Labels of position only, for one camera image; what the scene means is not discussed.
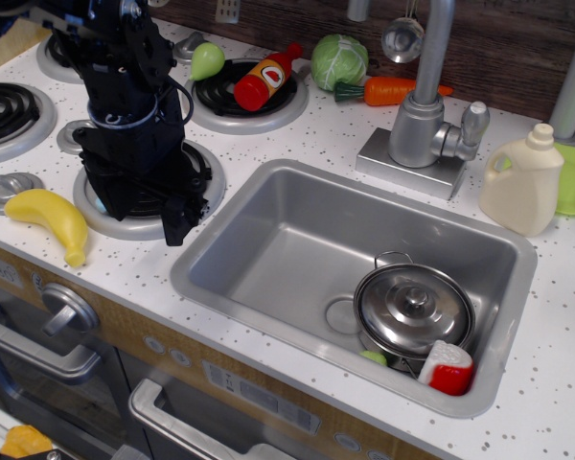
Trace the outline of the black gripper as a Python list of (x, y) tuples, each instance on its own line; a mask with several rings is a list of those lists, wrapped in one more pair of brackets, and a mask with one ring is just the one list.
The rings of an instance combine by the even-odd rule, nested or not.
[(180, 246), (207, 209), (211, 168), (185, 142), (178, 88), (126, 101), (90, 104), (92, 126), (74, 133), (88, 183), (112, 218), (160, 217), (166, 244)]

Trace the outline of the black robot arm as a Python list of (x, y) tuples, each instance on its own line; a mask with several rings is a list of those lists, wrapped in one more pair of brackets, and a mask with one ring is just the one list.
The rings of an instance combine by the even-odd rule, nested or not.
[(167, 245), (179, 246), (202, 219), (212, 175), (189, 152), (182, 110), (188, 94), (171, 70), (173, 43), (146, 1), (0, 1), (0, 27), (26, 19), (51, 31), (82, 79), (93, 124), (74, 140), (88, 183), (107, 213), (160, 217)]

